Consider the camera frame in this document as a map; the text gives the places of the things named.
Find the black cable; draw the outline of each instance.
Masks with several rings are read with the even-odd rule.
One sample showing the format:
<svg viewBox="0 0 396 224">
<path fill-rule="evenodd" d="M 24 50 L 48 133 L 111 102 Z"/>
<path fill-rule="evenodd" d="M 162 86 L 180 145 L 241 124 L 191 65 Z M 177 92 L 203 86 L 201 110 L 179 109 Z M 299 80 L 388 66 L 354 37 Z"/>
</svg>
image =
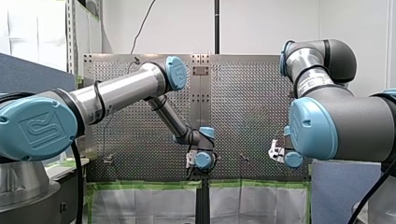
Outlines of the black cable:
<svg viewBox="0 0 396 224">
<path fill-rule="evenodd" d="M 100 121 L 102 121 L 105 116 L 106 116 L 106 106 L 105 106 L 105 101 L 103 100 L 102 94 L 99 92 L 98 84 L 101 83 L 102 81 L 95 80 L 93 83 L 93 89 L 95 90 L 96 97 L 99 99 L 100 105 L 102 107 L 102 115 L 100 116 L 99 119 L 97 119 L 93 124 L 97 124 Z"/>
<path fill-rule="evenodd" d="M 77 216 L 76 224 L 82 223 L 82 212 L 84 209 L 84 179 L 82 176 L 82 165 L 81 157 L 79 156 L 78 147 L 76 145 L 76 140 L 72 143 L 72 151 L 76 162 L 77 171 L 77 185 L 78 185 L 78 204 L 77 204 Z"/>
<path fill-rule="evenodd" d="M 106 122 L 105 128 L 103 128 L 103 133 L 102 133 L 102 137 L 103 137 L 103 146 L 102 146 L 102 159 L 105 159 L 105 147 L 106 147 L 106 129 L 108 124 L 110 123 L 111 120 L 113 120 L 114 118 L 114 114 L 111 115 L 111 118 Z"/>
<path fill-rule="evenodd" d="M 31 92 L 26 92 L 26 91 L 9 93 L 9 94 L 0 96 L 0 104 L 10 101 L 10 100 L 18 100 L 18 99 L 28 97 L 28 96 L 33 96 L 33 95 L 35 95 L 35 94 L 31 93 Z"/>
<path fill-rule="evenodd" d="M 355 222 L 356 218 L 358 217 L 359 213 L 361 212 L 361 209 L 369 201 L 369 199 L 375 194 L 375 192 L 379 189 L 379 187 L 381 187 L 381 185 L 387 180 L 390 173 L 392 172 L 393 169 L 395 169 L 395 167 L 396 167 L 396 159 L 393 160 L 392 164 L 390 165 L 390 167 L 388 167 L 387 171 L 381 175 L 381 177 L 378 179 L 378 181 L 376 181 L 376 183 L 373 185 L 373 187 L 363 197 L 363 199 L 359 203 L 356 210 L 353 212 L 352 217 L 350 217 L 347 224 L 353 224 Z"/>
<path fill-rule="evenodd" d="M 138 32 L 137 35 L 134 37 L 134 45 L 132 46 L 131 54 L 134 53 L 134 47 L 136 46 L 136 40 L 137 40 L 137 38 L 140 36 L 140 33 L 142 33 L 143 26 L 145 25 L 146 19 L 148 18 L 149 13 L 150 13 L 150 11 L 151 11 L 151 8 L 152 8 L 152 6 L 154 5 L 155 1 L 156 1 L 156 0 L 152 0 L 151 5 L 149 5 L 148 12 L 146 13 L 145 19 L 143 19 L 142 24 L 140 25 L 139 32 Z"/>
</svg>

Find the pegboard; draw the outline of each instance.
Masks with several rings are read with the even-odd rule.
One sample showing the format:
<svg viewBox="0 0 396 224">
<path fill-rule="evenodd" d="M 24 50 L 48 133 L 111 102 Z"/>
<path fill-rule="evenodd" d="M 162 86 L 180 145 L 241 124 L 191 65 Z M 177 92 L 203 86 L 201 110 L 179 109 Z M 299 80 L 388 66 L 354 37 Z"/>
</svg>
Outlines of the pegboard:
<svg viewBox="0 0 396 224">
<path fill-rule="evenodd" d="M 139 67 L 131 63 L 135 57 L 143 63 L 166 56 L 87 55 L 86 85 L 126 75 L 128 68 L 133 72 Z M 292 170 L 268 158 L 272 139 L 287 124 L 291 101 L 291 84 L 278 72 L 278 56 L 176 56 L 186 64 L 188 83 L 183 91 L 167 95 L 192 127 L 215 128 L 215 150 L 221 160 L 211 178 L 307 179 L 307 164 Z M 200 71 L 197 66 L 207 73 L 195 74 Z M 87 142 L 96 151 L 89 181 L 185 179 L 188 147 L 172 142 L 172 134 L 147 102 L 130 105 L 93 126 Z M 110 155 L 111 165 L 104 162 Z"/>
<path fill-rule="evenodd" d="M 186 64 L 190 73 L 190 55 L 177 55 Z M 139 68 L 133 63 L 137 57 L 140 63 L 164 58 L 166 55 L 86 55 L 86 77 L 93 80 L 108 80 L 132 73 Z M 190 76 L 182 91 L 168 92 L 168 99 L 186 121 L 190 120 Z M 114 179 L 184 180 L 187 146 L 173 143 L 172 134 L 151 111 L 148 102 L 140 101 L 114 115 L 105 118 L 92 127 L 92 134 L 86 136 L 93 142 L 96 160 L 88 166 L 89 181 Z M 104 158 L 112 156 L 112 163 Z"/>
<path fill-rule="evenodd" d="M 294 170 L 267 153 L 274 138 L 283 146 L 291 103 L 279 57 L 212 55 L 210 62 L 211 125 L 221 156 L 212 178 L 307 179 L 307 163 Z"/>
</svg>

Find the metal stand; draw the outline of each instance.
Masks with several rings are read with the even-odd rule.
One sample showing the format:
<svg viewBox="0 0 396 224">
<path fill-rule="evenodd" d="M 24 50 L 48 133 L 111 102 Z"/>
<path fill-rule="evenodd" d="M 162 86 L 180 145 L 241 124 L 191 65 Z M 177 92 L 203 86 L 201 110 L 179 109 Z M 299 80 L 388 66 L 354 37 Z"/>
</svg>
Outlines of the metal stand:
<svg viewBox="0 0 396 224">
<path fill-rule="evenodd" d="M 220 54 L 220 0 L 215 0 L 215 54 Z M 196 224 L 210 224 L 209 176 L 202 179 L 202 188 L 196 193 Z"/>
</svg>

